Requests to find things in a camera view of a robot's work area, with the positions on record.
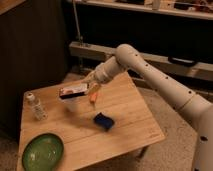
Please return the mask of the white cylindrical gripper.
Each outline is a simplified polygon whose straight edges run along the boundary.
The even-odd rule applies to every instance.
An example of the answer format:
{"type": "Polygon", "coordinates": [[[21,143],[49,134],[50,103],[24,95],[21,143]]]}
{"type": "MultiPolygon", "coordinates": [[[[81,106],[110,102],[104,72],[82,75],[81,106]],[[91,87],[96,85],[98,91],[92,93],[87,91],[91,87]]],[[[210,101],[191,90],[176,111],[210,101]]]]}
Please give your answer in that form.
{"type": "Polygon", "coordinates": [[[120,73],[123,73],[125,68],[118,63],[115,57],[109,58],[107,61],[99,64],[94,72],[93,75],[87,75],[82,82],[90,84],[94,80],[98,83],[92,83],[89,85],[88,96],[89,101],[91,103],[95,103],[98,97],[98,91],[101,88],[100,84],[109,83],[120,73]]]}

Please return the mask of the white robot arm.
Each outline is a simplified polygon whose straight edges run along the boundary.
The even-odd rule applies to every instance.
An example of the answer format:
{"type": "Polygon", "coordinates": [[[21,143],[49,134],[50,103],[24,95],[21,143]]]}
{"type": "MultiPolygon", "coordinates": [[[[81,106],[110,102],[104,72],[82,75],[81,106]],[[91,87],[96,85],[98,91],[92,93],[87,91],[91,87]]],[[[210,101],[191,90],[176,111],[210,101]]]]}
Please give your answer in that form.
{"type": "Polygon", "coordinates": [[[197,132],[191,171],[213,171],[213,103],[147,63],[131,45],[119,45],[84,78],[91,85],[87,93],[127,70],[140,75],[197,132]]]}

